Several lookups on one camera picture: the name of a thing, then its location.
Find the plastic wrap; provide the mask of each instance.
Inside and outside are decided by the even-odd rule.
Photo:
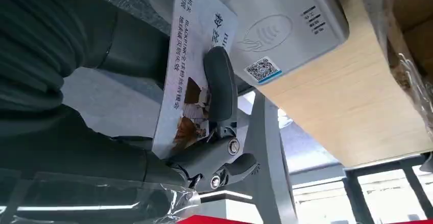
[[[391,74],[424,120],[428,135],[433,140],[432,83],[421,74],[398,21],[394,17],[395,0],[364,0],[377,40],[388,60]]]
[[[0,176],[2,223],[168,224],[190,217],[200,202],[196,192],[174,185],[57,173],[18,175]]]

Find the metal bolt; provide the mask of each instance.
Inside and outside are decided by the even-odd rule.
[[[220,186],[221,178],[219,176],[213,176],[210,180],[210,187],[212,189],[217,189]]]
[[[229,142],[229,153],[231,155],[237,154],[237,152],[239,151],[239,148],[240,148],[240,144],[239,144],[238,140],[233,139]]]

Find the label sticker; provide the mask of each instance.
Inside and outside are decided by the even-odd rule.
[[[259,84],[279,76],[281,69],[269,57],[263,57],[257,62],[246,67],[247,72]]]

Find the wooden table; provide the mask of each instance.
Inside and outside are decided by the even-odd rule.
[[[345,167],[433,150],[397,85],[363,0],[340,0],[350,35],[332,52],[259,88]]]

